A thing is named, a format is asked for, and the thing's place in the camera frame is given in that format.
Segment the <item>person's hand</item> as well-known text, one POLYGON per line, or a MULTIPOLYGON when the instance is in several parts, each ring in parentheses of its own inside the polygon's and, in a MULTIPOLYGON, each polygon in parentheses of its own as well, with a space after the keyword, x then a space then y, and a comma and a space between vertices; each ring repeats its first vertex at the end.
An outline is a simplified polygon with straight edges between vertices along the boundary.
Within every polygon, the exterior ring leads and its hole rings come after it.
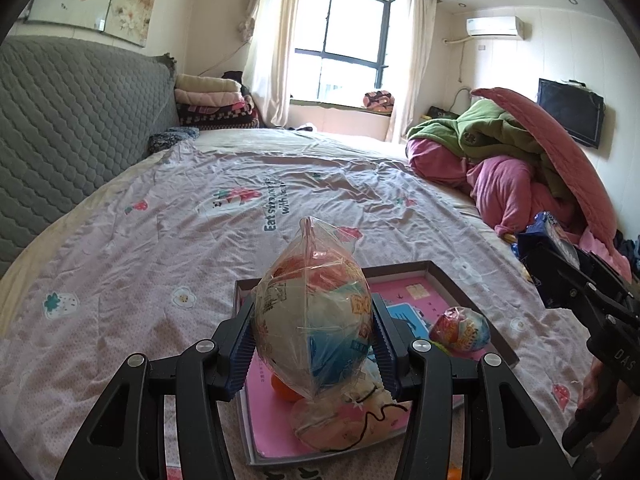
POLYGON ((593 359, 590 371, 582 382, 582 392, 580 393, 577 407, 580 410, 588 410, 597 401, 599 396, 604 365, 598 359, 593 359))

